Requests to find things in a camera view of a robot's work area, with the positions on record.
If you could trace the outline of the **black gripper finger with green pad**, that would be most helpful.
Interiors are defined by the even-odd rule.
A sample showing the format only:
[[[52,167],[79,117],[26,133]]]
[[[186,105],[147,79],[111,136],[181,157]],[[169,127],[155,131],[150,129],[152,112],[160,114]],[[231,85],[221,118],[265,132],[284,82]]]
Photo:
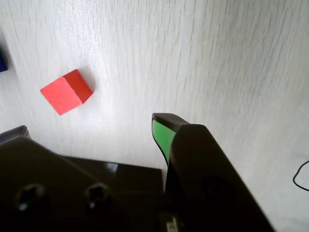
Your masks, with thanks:
[[[167,167],[165,193],[188,232],[271,232],[273,227],[210,131],[171,113],[152,115]]]

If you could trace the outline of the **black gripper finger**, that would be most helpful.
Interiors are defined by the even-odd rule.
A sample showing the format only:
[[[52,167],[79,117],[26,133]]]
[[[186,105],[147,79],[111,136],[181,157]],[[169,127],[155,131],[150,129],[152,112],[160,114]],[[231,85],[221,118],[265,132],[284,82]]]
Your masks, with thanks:
[[[127,232],[126,215],[107,185],[19,126],[0,135],[3,232]]]

